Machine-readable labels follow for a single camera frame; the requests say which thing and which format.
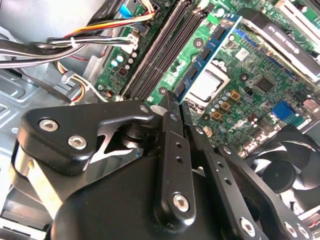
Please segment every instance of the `fan blade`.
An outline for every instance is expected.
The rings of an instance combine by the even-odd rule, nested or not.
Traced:
[[[282,145],[288,153],[289,162],[302,170],[308,164],[309,156],[313,152],[310,148],[303,145],[283,141]]]
[[[276,193],[289,190],[296,180],[294,166],[287,161],[273,161],[263,172],[263,181]]]
[[[310,190],[295,190],[294,198],[299,206],[308,211],[320,205],[320,186]]]
[[[303,185],[308,189],[320,186],[320,156],[316,152],[311,151],[300,177]]]

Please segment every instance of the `black fan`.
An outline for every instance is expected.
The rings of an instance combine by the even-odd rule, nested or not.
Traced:
[[[276,194],[293,193],[303,212],[320,205],[319,146],[293,125],[287,125],[245,161]]]

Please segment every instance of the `ram slot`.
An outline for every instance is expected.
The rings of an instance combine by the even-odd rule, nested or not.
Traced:
[[[170,17],[166,21],[165,25],[160,31],[159,36],[155,39],[154,43],[151,45],[149,51],[144,56],[143,60],[139,64],[134,75],[130,81],[123,87],[120,95],[124,98],[130,98],[133,90],[139,85],[141,79],[144,77],[149,66],[152,65],[160,49],[162,49],[165,44],[170,40],[170,34],[178,26],[181,18],[185,14],[188,7],[191,5],[191,0],[180,0],[172,11]]]
[[[133,96],[134,99],[145,101],[148,98],[205,17],[203,12],[194,12],[188,17],[170,45],[161,53],[157,63],[152,66],[151,74]]]

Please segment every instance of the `motherboard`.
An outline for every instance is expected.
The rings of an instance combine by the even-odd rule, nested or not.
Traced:
[[[153,0],[96,89],[111,101],[187,101],[213,146],[243,156],[286,124],[320,117],[320,6],[312,0]],[[134,16],[143,14],[137,2]]]

